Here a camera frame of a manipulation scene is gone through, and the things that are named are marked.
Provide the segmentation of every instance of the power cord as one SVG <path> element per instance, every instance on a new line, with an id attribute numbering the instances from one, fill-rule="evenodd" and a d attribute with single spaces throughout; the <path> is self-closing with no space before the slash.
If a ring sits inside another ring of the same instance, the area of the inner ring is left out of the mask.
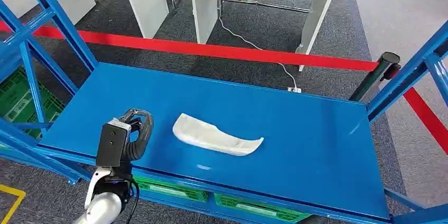
<path id="1" fill-rule="evenodd" d="M 134 203 L 134 206 L 132 207 L 132 210 L 130 211 L 129 217 L 127 217 L 126 224 L 130 223 L 132 215 L 134 215 L 135 208 L 137 207 L 138 199 L 140 198 L 140 188 L 138 187 L 137 182 L 135 182 L 134 179 L 131 179 L 128 181 L 131 182 L 135 186 L 135 203 Z"/>
<path id="2" fill-rule="evenodd" d="M 242 37 L 242 36 L 240 36 L 240 35 L 237 35 L 237 34 L 235 34 L 234 32 L 232 32 L 232 30 L 226 28 L 226 27 L 224 26 L 224 22 L 222 22 L 221 17 L 218 17 L 218 18 L 219 18 L 219 21 L 221 22 L 221 26 L 222 26 L 222 28 L 225 29 L 225 30 L 227 30 L 230 34 L 232 34 L 233 36 L 236 36 L 236 37 L 238 37 L 238 38 L 241 38 L 244 42 L 246 42 L 246 43 L 252 45 L 255 49 L 259 49 L 259 50 L 261 50 L 261 51 L 263 50 L 263 49 L 261 49 L 260 47 L 256 46 L 255 44 L 253 44 L 252 42 L 247 41 L 244 37 Z M 297 84 L 296 84 L 296 82 L 295 82 L 294 76 L 292 76 L 292 74 L 290 74 L 288 71 L 286 71 L 285 65 L 282 64 L 282 63 L 277 63 L 277 64 L 279 64 L 280 66 L 282 66 L 282 67 L 283 67 L 283 70 L 286 72 L 286 74 L 289 75 L 289 76 L 291 77 L 291 79 L 293 79 L 293 82 L 294 82 L 294 90 L 295 90 L 295 91 L 299 90 L 299 88 L 297 87 Z"/>

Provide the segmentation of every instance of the blue table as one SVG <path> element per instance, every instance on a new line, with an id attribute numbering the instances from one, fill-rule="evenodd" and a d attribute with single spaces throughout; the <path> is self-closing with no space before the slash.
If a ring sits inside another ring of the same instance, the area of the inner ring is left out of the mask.
<path id="1" fill-rule="evenodd" d="M 134 162 L 138 170 L 210 191 L 389 220 L 366 105 L 359 102 L 100 63 L 39 148 L 94 164 L 101 126 L 131 107 L 154 115 L 146 152 Z M 247 156 L 191 146 L 172 133 L 180 113 L 265 140 Z"/>

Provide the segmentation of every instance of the black barrier post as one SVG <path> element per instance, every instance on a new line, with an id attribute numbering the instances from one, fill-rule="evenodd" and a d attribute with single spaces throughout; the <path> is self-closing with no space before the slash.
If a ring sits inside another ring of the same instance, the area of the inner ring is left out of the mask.
<path id="1" fill-rule="evenodd" d="M 400 68 L 400 57 L 392 52 L 385 52 L 378 59 L 378 65 L 368 73 L 358 88 L 350 96 L 350 101 L 360 101 L 366 93 L 380 81 L 391 78 Z"/>

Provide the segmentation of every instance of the yellow floor marking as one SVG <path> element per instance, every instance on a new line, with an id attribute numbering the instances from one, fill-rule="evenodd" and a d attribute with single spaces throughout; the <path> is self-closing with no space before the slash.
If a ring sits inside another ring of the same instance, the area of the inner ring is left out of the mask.
<path id="1" fill-rule="evenodd" d="M 24 191 L 21 191 L 21 190 L 15 189 L 15 188 L 11 188 L 11 187 L 8 187 L 8 186 L 2 185 L 2 184 L 0 184 L 0 191 L 17 196 L 17 200 L 14 202 L 13 206 L 8 211 L 8 213 L 6 214 L 5 218 L 2 220 L 2 223 L 1 223 L 1 224 L 7 224 L 8 221 L 10 220 L 11 216 L 17 209 L 18 205 L 20 204 L 20 202 L 22 202 L 26 193 Z"/>

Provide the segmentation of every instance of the green crate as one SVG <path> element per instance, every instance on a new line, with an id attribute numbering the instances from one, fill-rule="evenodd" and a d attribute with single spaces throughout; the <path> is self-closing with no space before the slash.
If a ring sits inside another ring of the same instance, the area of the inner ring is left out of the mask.
<path id="1" fill-rule="evenodd" d="M 38 83 L 46 121 L 53 122 L 64 110 L 61 103 L 42 84 Z M 8 122 L 37 122 L 37 114 L 28 79 L 23 67 L 19 67 L 0 83 L 0 116 Z M 40 129 L 26 129 L 26 133 L 40 139 Z"/>
<path id="2" fill-rule="evenodd" d="M 200 202 L 207 201 L 207 191 L 202 191 L 187 186 L 166 183 L 155 179 L 134 175 L 134 180 L 141 190 L 152 191 L 179 198 L 191 199 Z"/>
<path id="3" fill-rule="evenodd" d="M 290 209 L 270 206 L 261 202 L 250 201 L 218 193 L 214 194 L 214 200 L 217 205 L 222 207 L 230 207 L 292 223 L 296 223 L 311 216 L 311 214 L 308 213 L 297 212 Z"/>

